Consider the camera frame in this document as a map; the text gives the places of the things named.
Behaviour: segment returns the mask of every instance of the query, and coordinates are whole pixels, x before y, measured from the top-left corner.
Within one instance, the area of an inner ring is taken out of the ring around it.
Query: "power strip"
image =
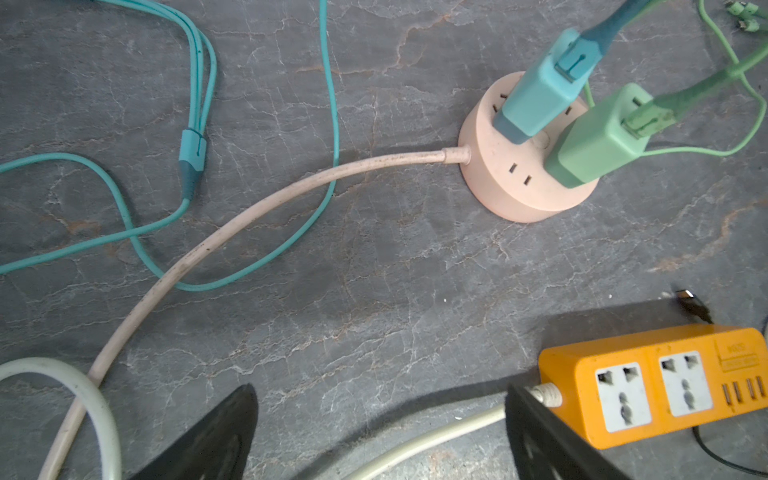
[[[755,329],[686,325],[545,349],[553,408],[597,449],[768,407],[768,348]]]

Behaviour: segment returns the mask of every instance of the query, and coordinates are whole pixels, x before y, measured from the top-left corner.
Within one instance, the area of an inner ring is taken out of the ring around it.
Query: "pink round power strip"
[[[544,169],[544,160],[560,133],[587,111],[581,99],[522,145],[513,144],[493,128],[493,116],[523,73],[506,75],[491,85],[464,121],[458,145],[472,148],[472,160],[462,165],[462,174],[480,203],[507,220],[530,223],[579,205],[598,181],[566,188]]]

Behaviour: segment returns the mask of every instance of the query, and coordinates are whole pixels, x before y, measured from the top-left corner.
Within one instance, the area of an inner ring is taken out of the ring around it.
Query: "stone floor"
[[[220,70],[199,195],[182,221],[145,240],[165,267],[256,200],[328,167],[333,144],[316,2],[168,4],[210,38]],[[617,4],[332,2],[342,161],[454,144],[496,78]],[[739,55],[761,42],[735,31],[720,2],[707,7]],[[675,0],[619,34],[592,86],[598,100],[630,81],[660,94],[726,64],[695,5]],[[100,2],[5,0],[0,157],[85,155],[114,175],[136,223],[158,220],[179,201],[188,76],[186,38],[169,22]],[[749,77],[765,90],[768,65]],[[743,89],[728,88],[652,147],[724,149],[755,114]],[[606,176],[581,206],[530,225],[489,213],[457,167],[339,182],[294,248],[220,290],[172,292],[118,357],[103,391],[126,473],[245,382],[260,398],[246,478],[337,478],[500,402],[509,377],[534,382],[543,347],[686,322],[662,295],[675,285],[704,297],[718,322],[758,326],[768,313],[766,151],[763,127],[731,157],[645,158]],[[268,215],[187,280],[218,279],[270,252],[322,195]],[[0,205],[3,263],[122,229],[102,182],[66,162],[3,174]],[[0,361],[52,356],[87,370],[154,281],[127,241],[0,278]],[[36,376],[2,383],[6,478],[36,476],[70,400]],[[722,456],[766,469],[766,422],[757,412],[702,432]],[[751,478],[711,460],[688,431],[604,454],[637,480]],[[62,478],[99,472],[86,425]],[[501,424],[382,476],[514,477]]]

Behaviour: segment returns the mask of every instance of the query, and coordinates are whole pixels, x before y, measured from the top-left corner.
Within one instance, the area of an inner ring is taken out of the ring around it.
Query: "power adapter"
[[[577,31],[566,28],[514,89],[504,92],[508,100],[495,114],[493,126],[513,144],[523,144],[536,135],[578,97],[597,62],[576,81],[566,78],[555,67],[578,38]]]
[[[653,100],[638,84],[626,84],[569,125],[547,156],[545,170],[563,186],[587,184],[636,160],[650,137],[635,137],[622,125]]]

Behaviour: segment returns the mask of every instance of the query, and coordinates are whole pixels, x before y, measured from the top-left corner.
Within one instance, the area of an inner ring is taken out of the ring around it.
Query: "green charger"
[[[575,188],[637,159],[650,137],[635,137],[621,121],[651,100],[640,85],[626,84],[565,128],[544,169],[564,187]]]

